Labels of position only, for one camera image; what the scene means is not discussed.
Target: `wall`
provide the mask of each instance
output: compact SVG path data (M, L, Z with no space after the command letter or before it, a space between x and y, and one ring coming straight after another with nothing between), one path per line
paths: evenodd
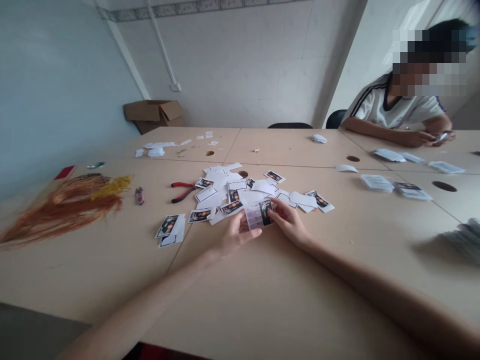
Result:
M480 90L452 117L453 127L458 130L480 130Z
M473 6L471 0L368 0L327 115L348 109L365 85L392 69L393 31L426 29L456 17L478 24ZM480 89L478 48L467 56L466 73L463 95L439 97L451 117Z
M3 1L0 44L0 199L139 135L122 104L140 93L94 7Z
M111 10L126 6L109 4ZM170 90L150 20L116 26L149 96L178 100L190 126L315 124L328 106L332 74L346 56L364 5L306 0L157 18L181 92Z

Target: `white t-shirt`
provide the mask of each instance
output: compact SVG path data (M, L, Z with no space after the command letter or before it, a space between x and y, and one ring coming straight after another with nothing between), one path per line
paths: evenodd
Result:
M392 73L365 86L343 116L342 123L351 117L398 129L442 115L445 110L437 96L403 96L391 107L387 104Z

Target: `brown cardboard box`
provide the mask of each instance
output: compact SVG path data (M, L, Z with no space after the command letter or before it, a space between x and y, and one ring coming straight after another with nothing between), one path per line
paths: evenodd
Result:
M184 127L184 110L179 102L169 100L142 100L123 105L125 119L133 121L140 134L161 126Z

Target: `yellow string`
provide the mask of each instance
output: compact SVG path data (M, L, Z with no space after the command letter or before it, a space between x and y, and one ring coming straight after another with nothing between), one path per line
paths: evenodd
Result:
M131 175L126 175L126 176L119 176L115 179L113 179L112 182L109 182L102 186L100 189L98 189L97 192L93 193L90 196L90 200L95 200L98 198L104 198L109 195L121 195L124 192L127 192L130 190L129 186L130 183L132 182L132 176Z

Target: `person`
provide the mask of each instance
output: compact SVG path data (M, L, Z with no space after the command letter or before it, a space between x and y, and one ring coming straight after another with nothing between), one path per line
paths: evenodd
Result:
M270 198L274 220L293 244L350 284L411 335L451 359L480 359L480 334L445 306L366 264L330 250L305 229L298 213L285 202ZM235 215L218 243L189 264L133 297L105 322L93 326L70 344L58 360L120 360L132 349L170 304L207 269L257 238L249 230L245 212Z
M475 48L475 28L452 19L424 30L422 39L409 41L408 52L400 53L392 72L360 91L343 116L343 128L409 148L438 147L455 139L452 121L438 96L419 90L426 85L425 79L437 72L437 64L465 61ZM424 131L400 130L419 123Z

